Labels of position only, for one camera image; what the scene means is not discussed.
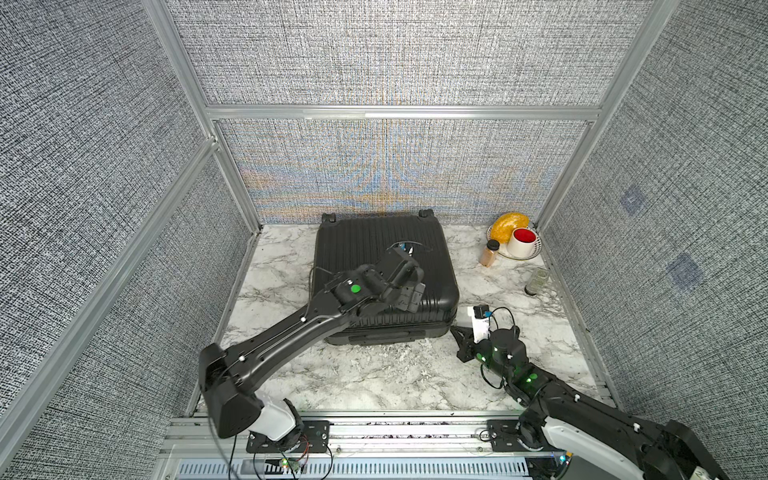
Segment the black ribbed hard-shell suitcase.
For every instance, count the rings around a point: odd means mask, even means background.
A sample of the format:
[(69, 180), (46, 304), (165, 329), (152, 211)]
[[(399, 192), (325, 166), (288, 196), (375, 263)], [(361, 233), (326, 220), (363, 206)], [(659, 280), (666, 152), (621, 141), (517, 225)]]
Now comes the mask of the black ribbed hard-shell suitcase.
[(443, 228), (431, 209), (413, 215), (322, 216), (316, 236), (310, 287), (321, 290), (332, 275), (362, 264), (373, 264), (398, 241), (417, 241), (413, 257), (424, 271), (425, 291), (416, 313), (395, 309), (354, 320), (325, 339), (334, 346), (386, 345), (437, 338), (448, 333), (456, 318), (459, 288)]

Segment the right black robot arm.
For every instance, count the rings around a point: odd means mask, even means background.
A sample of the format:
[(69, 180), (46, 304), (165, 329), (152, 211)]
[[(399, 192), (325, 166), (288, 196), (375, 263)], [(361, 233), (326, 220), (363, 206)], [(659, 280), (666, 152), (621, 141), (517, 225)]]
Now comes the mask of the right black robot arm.
[(724, 479), (727, 474), (697, 435), (670, 420), (661, 425), (608, 406), (535, 365), (517, 327), (477, 340), (453, 326), (457, 357), (477, 360), (523, 411), (512, 437), (528, 451), (547, 447), (581, 457), (618, 479)]

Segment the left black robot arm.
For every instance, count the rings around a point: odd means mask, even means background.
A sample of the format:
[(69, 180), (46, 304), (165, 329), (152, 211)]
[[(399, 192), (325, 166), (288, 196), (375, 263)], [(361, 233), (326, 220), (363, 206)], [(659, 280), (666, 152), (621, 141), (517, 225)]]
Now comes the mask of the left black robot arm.
[(298, 441), (303, 421), (293, 404), (260, 391), (282, 366), (366, 314), (417, 310), (423, 269), (402, 244), (375, 264), (338, 272), (296, 312), (226, 349), (211, 343), (198, 357), (198, 383), (213, 432), (220, 439), (245, 431), (273, 443)]

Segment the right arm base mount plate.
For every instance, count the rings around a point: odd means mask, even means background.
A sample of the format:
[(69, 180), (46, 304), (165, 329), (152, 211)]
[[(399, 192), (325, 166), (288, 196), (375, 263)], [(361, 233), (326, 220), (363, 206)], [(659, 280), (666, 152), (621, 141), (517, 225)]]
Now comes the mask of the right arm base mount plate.
[(517, 419), (492, 419), (486, 421), (486, 430), (492, 450), (496, 453), (538, 452), (541, 448), (527, 446), (519, 436)]

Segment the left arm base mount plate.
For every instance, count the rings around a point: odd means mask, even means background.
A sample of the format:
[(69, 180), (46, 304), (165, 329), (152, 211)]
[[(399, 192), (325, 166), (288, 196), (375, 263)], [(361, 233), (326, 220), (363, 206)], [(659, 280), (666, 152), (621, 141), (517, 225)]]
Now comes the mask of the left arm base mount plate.
[(246, 452), (249, 454), (287, 453), (298, 455), (304, 452), (323, 454), (327, 451), (331, 423), (327, 420), (308, 420), (301, 425), (301, 431), (294, 429), (280, 441), (269, 440), (265, 435), (250, 432)]

